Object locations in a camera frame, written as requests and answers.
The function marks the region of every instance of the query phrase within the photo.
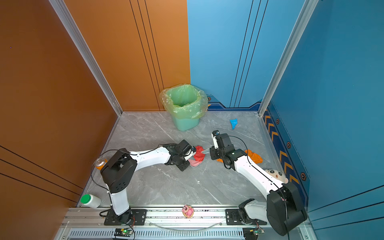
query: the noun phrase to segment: gray marble floor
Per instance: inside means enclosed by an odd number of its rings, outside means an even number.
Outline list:
[[[232,130],[230,119],[238,119]],[[265,145],[265,137],[260,132],[257,117],[253,112],[209,111],[193,129],[180,132],[174,126],[168,112],[124,112],[112,135],[107,149],[126,148],[129,151],[144,151],[157,147],[159,143],[179,143],[185,139],[193,146],[207,149],[213,145],[211,132],[219,130],[243,139],[247,147],[263,158],[259,164],[263,169],[279,169]],[[235,148],[245,149],[240,140],[231,139]],[[104,155],[109,159],[114,153]],[[94,173],[97,183],[103,184],[100,171]],[[242,175],[223,164],[210,159],[209,153],[197,167],[188,167],[181,172],[176,166],[157,164],[136,171],[127,187],[131,206],[149,204],[230,204],[255,198],[266,200],[261,193]],[[102,199],[101,206],[110,205],[106,191],[93,182],[86,190]]]

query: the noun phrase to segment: plush toy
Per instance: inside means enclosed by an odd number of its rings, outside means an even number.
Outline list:
[[[183,212],[183,215],[186,218],[191,218],[193,216],[193,213],[195,210],[190,205],[184,205],[183,209],[181,210]]]
[[[283,183],[288,183],[288,178],[286,178],[281,172],[274,169],[267,169],[265,171],[277,180],[280,180]]]

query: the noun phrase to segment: orange wall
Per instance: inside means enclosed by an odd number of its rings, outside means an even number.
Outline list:
[[[48,0],[0,22],[0,238],[52,239],[117,115]]]
[[[190,83],[186,0],[65,0],[124,111],[163,111]]]

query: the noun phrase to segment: translucent plastic bag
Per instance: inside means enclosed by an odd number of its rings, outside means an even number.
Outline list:
[[[208,109],[205,92],[190,84],[164,89],[160,99],[165,109],[178,119],[199,119]]]

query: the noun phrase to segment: trash can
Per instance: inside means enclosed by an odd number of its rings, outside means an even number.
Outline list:
[[[190,84],[164,89],[160,93],[160,99],[180,131],[196,127],[208,109],[207,95]]]

